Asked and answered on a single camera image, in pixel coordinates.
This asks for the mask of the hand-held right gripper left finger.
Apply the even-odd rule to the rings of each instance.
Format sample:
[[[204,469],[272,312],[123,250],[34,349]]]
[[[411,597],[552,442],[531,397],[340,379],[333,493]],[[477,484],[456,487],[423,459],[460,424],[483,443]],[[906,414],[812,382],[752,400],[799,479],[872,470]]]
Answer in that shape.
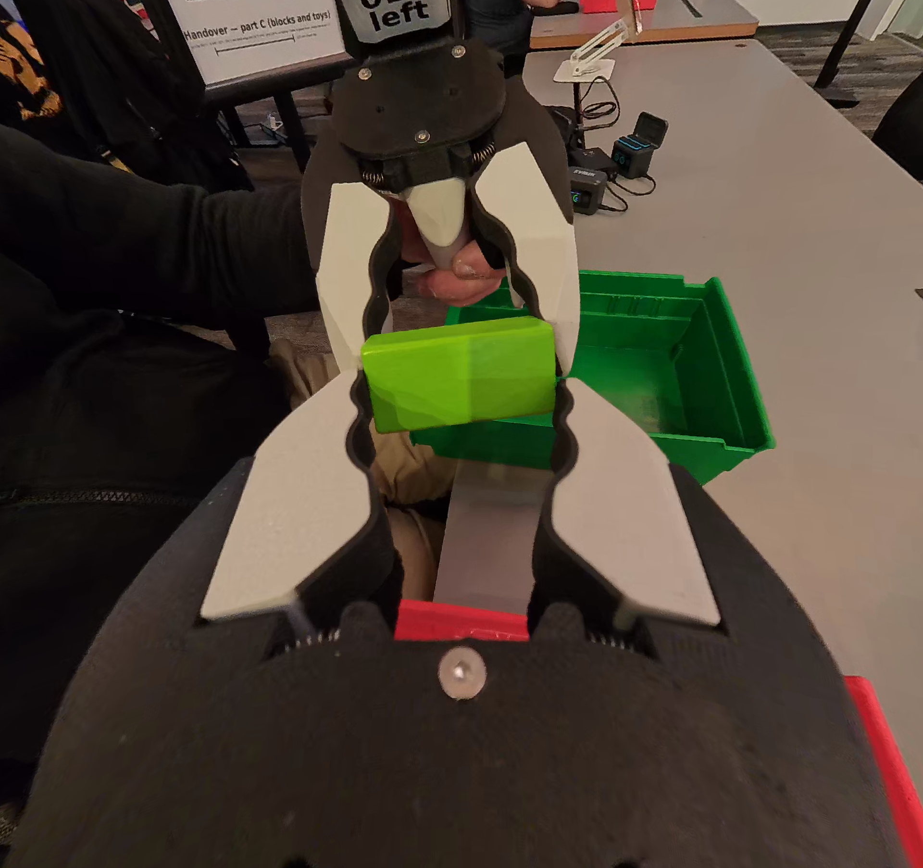
[[[209,624],[281,613],[296,638],[335,631],[353,602],[395,630],[400,556],[372,474],[371,400],[340,373],[260,445],[200,607]]]

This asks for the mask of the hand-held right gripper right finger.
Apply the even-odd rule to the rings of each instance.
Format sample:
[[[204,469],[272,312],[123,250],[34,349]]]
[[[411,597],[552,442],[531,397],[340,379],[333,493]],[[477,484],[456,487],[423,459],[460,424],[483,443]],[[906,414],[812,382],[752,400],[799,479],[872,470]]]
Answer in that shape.
[[[552,605],[587,631],[615,635],[652,617],[705,628],[721,621],[667,458],[585,382],[562,379],[556,440],[533,547],[530,632]]]

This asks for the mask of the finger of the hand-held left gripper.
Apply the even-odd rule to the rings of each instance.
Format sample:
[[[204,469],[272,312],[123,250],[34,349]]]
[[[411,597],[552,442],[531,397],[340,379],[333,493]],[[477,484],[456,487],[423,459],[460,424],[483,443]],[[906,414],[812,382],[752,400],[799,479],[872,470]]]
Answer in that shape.
[[[569,376],[581,323],[572,222],[525,141],[495,152],[470,189],[475,232],[500,252],[521,307],[552,327],[560,371]]]
[[[369,337],[393,330],[387,280],[403,239],[388,198],[362,182],[332,185],[317,293],[340,374],[361,368]]]

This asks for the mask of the green plastic bin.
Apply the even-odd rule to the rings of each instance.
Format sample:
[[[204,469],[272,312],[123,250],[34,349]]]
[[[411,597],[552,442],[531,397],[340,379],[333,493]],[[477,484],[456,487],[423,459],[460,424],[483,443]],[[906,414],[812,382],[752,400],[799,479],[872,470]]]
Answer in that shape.
[[[702,485],[776,442],[721,282],[582,271],[572,376]]]

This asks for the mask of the lime green block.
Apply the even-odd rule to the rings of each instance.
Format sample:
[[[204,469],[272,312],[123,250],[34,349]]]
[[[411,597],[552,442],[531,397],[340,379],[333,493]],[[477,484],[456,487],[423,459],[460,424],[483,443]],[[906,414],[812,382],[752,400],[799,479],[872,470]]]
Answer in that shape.
[[[545,414],[555,402],[555,335],[534,317],[377,334],[361,362],[380,433]]]

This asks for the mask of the person's left forearm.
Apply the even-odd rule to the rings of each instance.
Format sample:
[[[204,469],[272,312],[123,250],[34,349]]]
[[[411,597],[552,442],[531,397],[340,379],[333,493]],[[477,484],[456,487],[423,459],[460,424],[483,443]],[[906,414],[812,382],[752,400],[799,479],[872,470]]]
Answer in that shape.
[[[299,189],[207,193],[55,153],[2,126],[2,265],[60,301],[219,329],[317,311]]]

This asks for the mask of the person's left hand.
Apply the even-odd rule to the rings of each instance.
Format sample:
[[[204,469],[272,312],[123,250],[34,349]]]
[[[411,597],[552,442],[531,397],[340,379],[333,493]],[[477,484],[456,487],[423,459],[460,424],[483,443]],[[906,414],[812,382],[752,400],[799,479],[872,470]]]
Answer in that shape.
[[[446,269],[436,267],[405,201],[389,200],[400,224],[402,246],[398,261],[388,273],[388,295],[395,299],[402,292],[398,274],[417,266],[425,270],[413,277],[415,294],[434,298],[455,308],[471,306],[496,292],[507,277],[502,259],[486,256],[476,239],[470,239],[453,255]]]

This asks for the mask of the black power adapter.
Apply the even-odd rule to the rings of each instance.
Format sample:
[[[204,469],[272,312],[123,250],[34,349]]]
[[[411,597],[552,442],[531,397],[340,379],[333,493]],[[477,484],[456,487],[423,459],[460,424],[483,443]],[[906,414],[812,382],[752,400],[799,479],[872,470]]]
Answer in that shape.
[[[578,128],[576,113],[572,108],[547,105],[546,110],[555,121],[564,141],[569,167],[604,173],[606,176],[615,173],[611,156],[600,148],[585,146],[583,133]]]

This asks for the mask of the black sign easel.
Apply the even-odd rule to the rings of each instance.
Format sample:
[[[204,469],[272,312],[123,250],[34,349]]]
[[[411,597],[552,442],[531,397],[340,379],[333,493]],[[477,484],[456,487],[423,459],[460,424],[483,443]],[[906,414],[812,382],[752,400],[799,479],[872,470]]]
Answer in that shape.
[[[310,145],[294,101],[294,91],[315,86],[339,77],[350,61],[345,52],[326,61],[314,61],[283,67],[257,77],[242,77],[207,86],[193,60],[178,22],[167,0],[142,0],[158,38],[168,55],[204,88],[203,107],[211,112],[229,112],[248,102],[271,99],[281,119],[288,145],[299,168],[304,170]]]

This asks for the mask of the white instruction sign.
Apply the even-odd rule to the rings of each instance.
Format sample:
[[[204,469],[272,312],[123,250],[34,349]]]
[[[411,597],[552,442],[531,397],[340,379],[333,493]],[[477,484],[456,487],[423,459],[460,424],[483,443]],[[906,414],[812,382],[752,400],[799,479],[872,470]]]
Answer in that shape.
[[[335,0],[167,0],[207,86],[344,54]]]

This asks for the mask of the red plastic bin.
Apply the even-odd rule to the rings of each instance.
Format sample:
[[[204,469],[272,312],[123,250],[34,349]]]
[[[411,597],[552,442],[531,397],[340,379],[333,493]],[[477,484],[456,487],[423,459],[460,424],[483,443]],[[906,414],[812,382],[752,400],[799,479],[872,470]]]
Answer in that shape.
[[[515,613],[402,600],[395,631],[399,641],[524,642],[526,618]],[[911,867],[922,865],[922,807],[890,725],[870,680],[845,677],[883,781],[894,827]]]

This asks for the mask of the person's black jacket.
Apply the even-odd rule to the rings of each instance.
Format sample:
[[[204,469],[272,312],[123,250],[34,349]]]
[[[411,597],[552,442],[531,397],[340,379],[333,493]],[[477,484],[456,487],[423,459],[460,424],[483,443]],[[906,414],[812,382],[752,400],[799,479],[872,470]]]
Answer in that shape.
[[[317,310],[305,251],[195,274],[2,257],[2,801],[113,604],[289,412],[264,362],[156,320]]]

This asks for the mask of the black bag with orange print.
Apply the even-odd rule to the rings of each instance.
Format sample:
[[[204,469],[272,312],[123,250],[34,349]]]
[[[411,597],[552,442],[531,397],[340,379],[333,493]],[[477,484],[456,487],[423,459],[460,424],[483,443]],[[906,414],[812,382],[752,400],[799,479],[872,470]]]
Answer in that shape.
[[[13,0],[63,111],[89,151],[162,185],[208,193],[253,183],[204,88],[120,0]]]

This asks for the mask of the black chair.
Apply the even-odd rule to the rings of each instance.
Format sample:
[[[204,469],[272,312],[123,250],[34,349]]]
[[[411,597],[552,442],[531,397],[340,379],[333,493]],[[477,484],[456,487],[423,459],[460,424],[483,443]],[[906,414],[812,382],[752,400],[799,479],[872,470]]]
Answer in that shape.
[[[872,142],[917,182],[922,182],[922,74],[884,114]]]

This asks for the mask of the black table leg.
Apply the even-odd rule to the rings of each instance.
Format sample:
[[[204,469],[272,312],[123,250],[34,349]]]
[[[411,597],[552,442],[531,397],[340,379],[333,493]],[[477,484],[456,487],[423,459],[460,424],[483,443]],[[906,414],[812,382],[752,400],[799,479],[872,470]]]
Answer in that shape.
[[[814,91],[816,91],[820,97],[830,106],[839,110],[851,109],[860,103],[860,99],[853,91],[836,86],[835,80],[839,72],[840,62],[853,36],[857,33],[860,22],[869,9],[871,2],[872,0],[857,1],[855,8],[844,23],[813,85]]]

